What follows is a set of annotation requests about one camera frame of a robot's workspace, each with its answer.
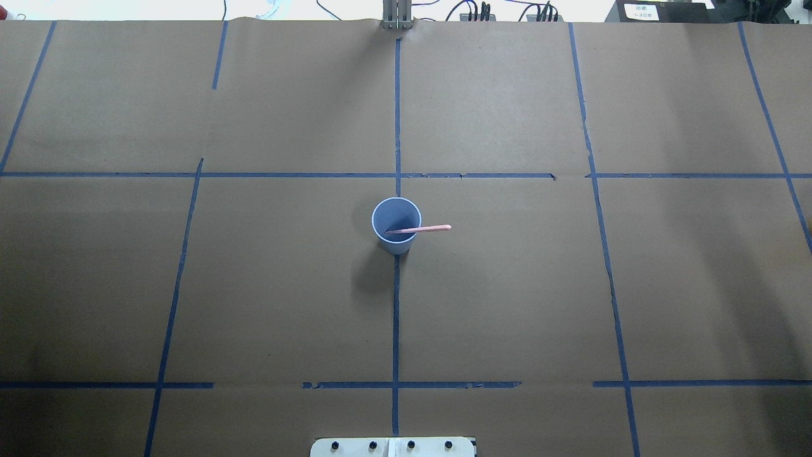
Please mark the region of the blue plastic cup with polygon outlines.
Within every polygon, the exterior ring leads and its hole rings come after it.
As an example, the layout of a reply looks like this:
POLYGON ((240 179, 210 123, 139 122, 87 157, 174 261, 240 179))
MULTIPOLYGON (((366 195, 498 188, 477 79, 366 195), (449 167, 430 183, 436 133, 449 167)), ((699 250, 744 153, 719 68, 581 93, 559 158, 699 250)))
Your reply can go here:
POLYGON ((370 217, 371 227, 380 246, 390 255, 404 255, 417 237, 415 232, 389 234, 389 231, 414 229, 422 225, 422 214, 414 202, 390 197, 379 202, 370 217))

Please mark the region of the pink chopstick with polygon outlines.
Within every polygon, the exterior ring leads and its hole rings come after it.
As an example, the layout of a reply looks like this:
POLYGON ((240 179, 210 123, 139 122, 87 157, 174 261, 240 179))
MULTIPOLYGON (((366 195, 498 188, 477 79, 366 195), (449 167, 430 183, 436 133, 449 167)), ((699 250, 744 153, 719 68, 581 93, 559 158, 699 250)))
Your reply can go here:
POLYGON ((397 230, 388 230, 385 234, 400 235, 400 234, 418 234, 418 232, 444 232, 452 230, 451 225, 432 225, 414 228, 403 228, 397 230))

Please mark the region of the black box with label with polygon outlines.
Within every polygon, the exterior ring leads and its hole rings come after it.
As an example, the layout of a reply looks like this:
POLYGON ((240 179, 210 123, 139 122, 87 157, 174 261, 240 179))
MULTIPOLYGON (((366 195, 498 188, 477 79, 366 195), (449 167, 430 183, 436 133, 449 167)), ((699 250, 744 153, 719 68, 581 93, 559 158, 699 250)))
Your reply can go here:
POLYGON ((615 1, 606 23, 711 23, 705 3, 688 1, 615 1))

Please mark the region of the grey aluminium frame post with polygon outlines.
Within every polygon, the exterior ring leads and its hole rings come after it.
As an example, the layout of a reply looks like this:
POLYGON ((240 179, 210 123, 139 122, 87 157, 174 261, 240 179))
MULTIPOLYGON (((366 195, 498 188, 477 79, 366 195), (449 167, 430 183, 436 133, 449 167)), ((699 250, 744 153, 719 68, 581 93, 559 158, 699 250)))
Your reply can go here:
POLYGON ((381 26, 385 30, 409 30, 414 26, 411 0, 383 0, 381 26))

